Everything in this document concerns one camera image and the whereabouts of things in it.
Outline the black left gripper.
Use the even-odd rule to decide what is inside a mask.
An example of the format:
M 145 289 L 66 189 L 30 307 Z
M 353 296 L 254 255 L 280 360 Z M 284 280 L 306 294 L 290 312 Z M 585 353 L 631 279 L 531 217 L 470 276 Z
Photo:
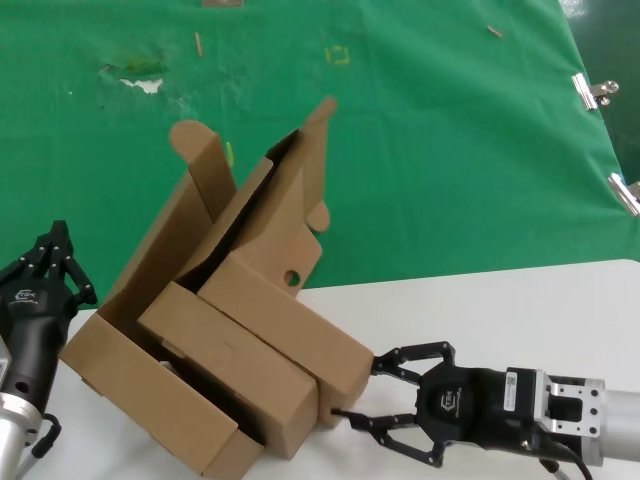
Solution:
M 58 355 L 77 313 L 73 301 L 77 307 L 98 303 L 73 254 L 68 225 L 56 220 L 30 250 L 1 270 L 1 333 L 11 356 L 1 391 L 33 406 L 48 403 Z M 50 279 L 42 278 L 48 270 Z M 78 288 L 74 295 L 67 276 Z

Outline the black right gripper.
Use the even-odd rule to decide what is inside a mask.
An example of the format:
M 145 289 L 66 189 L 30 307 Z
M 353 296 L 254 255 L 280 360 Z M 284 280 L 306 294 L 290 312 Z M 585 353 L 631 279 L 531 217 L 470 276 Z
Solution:
M 419 386 L 416 414 L 369 417 L 337 408 L 333 416 L 352 429 L 368 433 L 380 446 L 441 468 L 448 443 L 481 448 L 520 448 L 536 430 L 533 420 L 535 377 L 532 369 L 453 366 L 456 350 L 449 342 L 396 347 L 373 359 L 371 375 L 386 375 Z M 402 367 L 406 362 L 441 359 L 423 376 Z M 391 430 L 419 427 L 435 441 L 423 451 L 395 440 Z

